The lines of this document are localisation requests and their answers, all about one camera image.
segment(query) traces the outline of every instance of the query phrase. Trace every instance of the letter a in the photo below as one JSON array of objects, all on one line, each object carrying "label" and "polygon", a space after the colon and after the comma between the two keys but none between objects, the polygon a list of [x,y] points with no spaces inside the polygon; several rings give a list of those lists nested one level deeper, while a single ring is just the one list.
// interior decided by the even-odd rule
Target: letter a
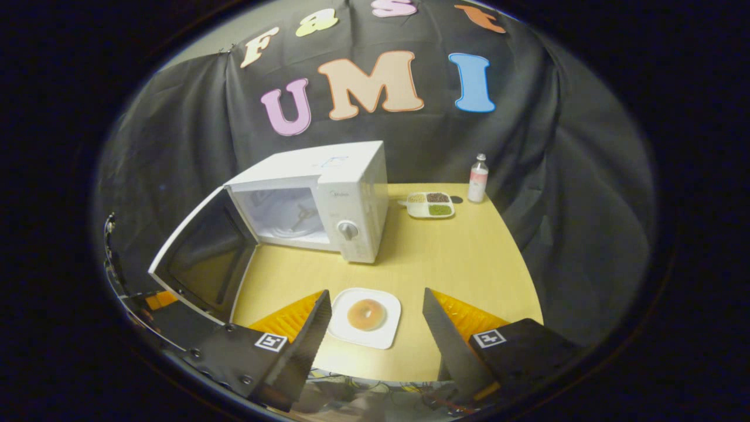
[{"label": "letter a", "polygon": [[322,31],[323,29],[331,28],[336,22],[338,22],[338,18],[335,15],[336,11],[333,9],[317,11],[300,21],[300,27],[297,28],[295,34],[298,37],[304,37],[315,31]]}]

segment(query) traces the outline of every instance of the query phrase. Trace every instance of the divided food tray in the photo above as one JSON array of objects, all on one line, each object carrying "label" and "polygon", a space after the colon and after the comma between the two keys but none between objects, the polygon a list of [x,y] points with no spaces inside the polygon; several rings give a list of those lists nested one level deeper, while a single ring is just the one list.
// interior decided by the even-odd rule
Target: divided food tray
[{"label": "divided food tray", "polygon": [[413,192],[398,203],[417,219],[447,219],[456,213],[450,195],[445,192]]}]

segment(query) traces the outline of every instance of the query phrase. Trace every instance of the plastic bottle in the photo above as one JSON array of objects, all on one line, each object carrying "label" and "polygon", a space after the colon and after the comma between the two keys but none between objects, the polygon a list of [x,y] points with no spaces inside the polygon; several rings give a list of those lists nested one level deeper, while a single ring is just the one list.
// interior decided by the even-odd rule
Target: plastic bottle
[{"label": "plastic bottle", "polygon": [[469,193],[466,198],[472,202],[480,203],[485,198],[487,187],[487,176],[490,169],[484,163],[487,157],[484,154],[476,156],[477,162],[471,166],[471,177],[469,178]]}]

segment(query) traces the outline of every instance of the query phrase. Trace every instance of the microwave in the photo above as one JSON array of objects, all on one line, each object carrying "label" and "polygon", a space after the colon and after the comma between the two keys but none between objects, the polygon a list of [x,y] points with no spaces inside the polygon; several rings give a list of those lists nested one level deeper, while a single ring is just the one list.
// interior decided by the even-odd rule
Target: microwave
[{"label": "microwave", "polygon": [[223,324],[259,243],[338,252],[372,264],[388,212],[381,140],[280,152],[205,198],[169,236],[148,273]]}]

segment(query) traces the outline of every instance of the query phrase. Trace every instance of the square plate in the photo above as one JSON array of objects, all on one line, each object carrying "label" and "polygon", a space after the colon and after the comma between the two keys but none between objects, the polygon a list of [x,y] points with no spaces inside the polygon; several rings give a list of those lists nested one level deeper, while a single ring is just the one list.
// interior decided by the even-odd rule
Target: square plate
[{"label": "square plate", "polygon": [[[349,324],[347,313],[349,308],[363,299],[380,302],[385,308],[385,321],[372,331],[358,330]],[[348,288],[336,296],[331,305],[331,321],[328,323],[328,333],[345,342],[372,348],[387,349],[393,345],[396,337],[398,320],[401,318],[401,302],[396,296],[380,290],[369,288]]]},{"label": "square plate", "polygon": [[[448,201],[430,202],[427,198],[429,194],[444,195],[448,198]],[[419,198],[421,200],[412,201],[412,199],[416,198]],[[399,203],[401,205],[404,205],[409,215],[414,217],[415,219],[448,219],[456,213],[450,195],[446,194],[445,192],[412,192],[409,194],[409,196],[406,197],[406,200],[399,201]],[[430,214],[430,205],[444,205],[450,208],[451,212],[442,216],[433,216],[432,214]]]}]

